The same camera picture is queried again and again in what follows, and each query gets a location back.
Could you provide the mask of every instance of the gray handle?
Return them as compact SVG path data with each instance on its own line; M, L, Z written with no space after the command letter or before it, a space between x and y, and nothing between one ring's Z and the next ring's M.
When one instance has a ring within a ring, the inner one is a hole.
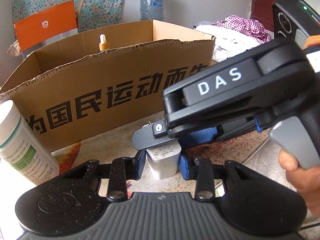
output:
M296 157L303 169L320 166L320 156L298 117L293 116L276 124L270 129L269 138Z

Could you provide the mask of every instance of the white block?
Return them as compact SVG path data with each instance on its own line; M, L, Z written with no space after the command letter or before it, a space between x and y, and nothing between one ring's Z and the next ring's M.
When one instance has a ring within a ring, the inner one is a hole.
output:
M155 179L166 179L177 173L181 152L181 146L177 140L150 148L146 152Z

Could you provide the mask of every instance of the dropper bottle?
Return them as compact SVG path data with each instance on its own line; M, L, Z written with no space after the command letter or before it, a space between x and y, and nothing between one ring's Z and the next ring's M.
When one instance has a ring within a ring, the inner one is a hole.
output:
M106 40L106 36L104 34L100 35L100 43L99 43L100 51L105 51L109 49L109 43Z

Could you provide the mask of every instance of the blue part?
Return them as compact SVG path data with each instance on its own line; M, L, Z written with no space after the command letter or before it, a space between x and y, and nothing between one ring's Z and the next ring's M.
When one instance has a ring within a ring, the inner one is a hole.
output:
M258 118L254 116L254 119L256 120L257 131L262 132L264 129L260 127Z
M182 149L212 142L218 136L216 127L206 128L200 131L189 133L188 135L178 139Z
M179 170L181 172L181 175L183 177L184 180L188 180L189 178L189 168L187 165L187 160L185 159L185 157L183 155L180 155L179 158Z
M141 179L145 164L146 164L146 151L143 150L138 159L138 164L137 164L138 179Z

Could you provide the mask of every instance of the camera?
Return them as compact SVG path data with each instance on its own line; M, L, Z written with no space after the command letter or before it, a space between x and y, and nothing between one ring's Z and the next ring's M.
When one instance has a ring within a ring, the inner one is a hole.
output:
M308 37L320 35L320 16L304 0L279 0L272 8L275 38L292 38L303 48Z

